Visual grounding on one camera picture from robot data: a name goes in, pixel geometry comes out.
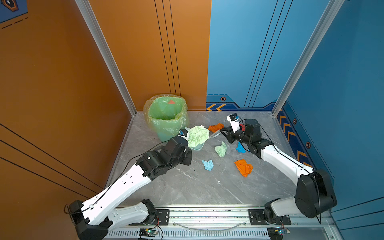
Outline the grey-blue hand brush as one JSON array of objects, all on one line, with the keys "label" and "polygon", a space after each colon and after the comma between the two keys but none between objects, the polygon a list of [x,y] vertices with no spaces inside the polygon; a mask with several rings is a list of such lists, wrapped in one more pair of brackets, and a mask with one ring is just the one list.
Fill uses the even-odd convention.
[{"label": "grey-blue hand brush", "polygon": [[221,134],[220,131],[216,131],[215,133],[213,133],[212,135],[210,135],[209,139],[216,138],[216,137],[218,137],[220,134]]}]

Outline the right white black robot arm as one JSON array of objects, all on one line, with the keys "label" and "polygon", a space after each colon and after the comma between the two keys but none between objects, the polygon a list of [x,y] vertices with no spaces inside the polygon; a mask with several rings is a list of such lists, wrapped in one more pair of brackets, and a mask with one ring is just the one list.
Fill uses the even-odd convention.
[{"label": "right white black robot arm", "polygon": [[321,214],[337,205],[331,176],[325,170],[313,169],[279,150],[270,138],[262,137],[263,127],[256,119],[242,120],[237,114],[227,116],[230,126],[220,132],[228,142],[238,142],[246,151],[273,165],[296,186],[293,197],[275,199],[265,204],[262,220],[279,224],[290,215],[321,219]]}]

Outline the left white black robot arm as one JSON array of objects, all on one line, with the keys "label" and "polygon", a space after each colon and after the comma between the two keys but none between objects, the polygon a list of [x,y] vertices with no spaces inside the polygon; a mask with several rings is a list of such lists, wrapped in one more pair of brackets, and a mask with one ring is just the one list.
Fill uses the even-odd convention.
[{"label": "left white black robot arm", "polygon": [[102,192],[84,202],[76,200],[65,207],[80,240],[102,240],[110,231],[131,224],[157,224],[157,210],[150,200],[145,199],[124,208],[119,205],[177,165],[189,166],[192,150],[187,137],[177,135],[151,151],[136,156],[135,160],[136,163],[129,170],[123,171]]}]

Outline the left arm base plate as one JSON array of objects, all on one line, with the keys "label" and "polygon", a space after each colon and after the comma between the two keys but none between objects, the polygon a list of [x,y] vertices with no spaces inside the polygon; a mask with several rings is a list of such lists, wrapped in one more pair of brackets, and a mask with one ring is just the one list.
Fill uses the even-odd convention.
[{"label": "left arm base plate", "polygon": [[157,209],[155,212],[151,212],[149,216],[141,223],[133,223],[130,226],[167,226],[170,219],[169,209]]}]

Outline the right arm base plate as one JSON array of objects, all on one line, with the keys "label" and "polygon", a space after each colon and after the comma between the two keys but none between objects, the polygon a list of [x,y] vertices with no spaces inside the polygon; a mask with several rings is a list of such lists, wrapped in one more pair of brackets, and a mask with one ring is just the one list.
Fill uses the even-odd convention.
[{"label": "right arm base plate", "polygon": [[249,219],[251,225],[291,225],[291,219],[288,215],[278,217],[269,209],[249,209]]}]

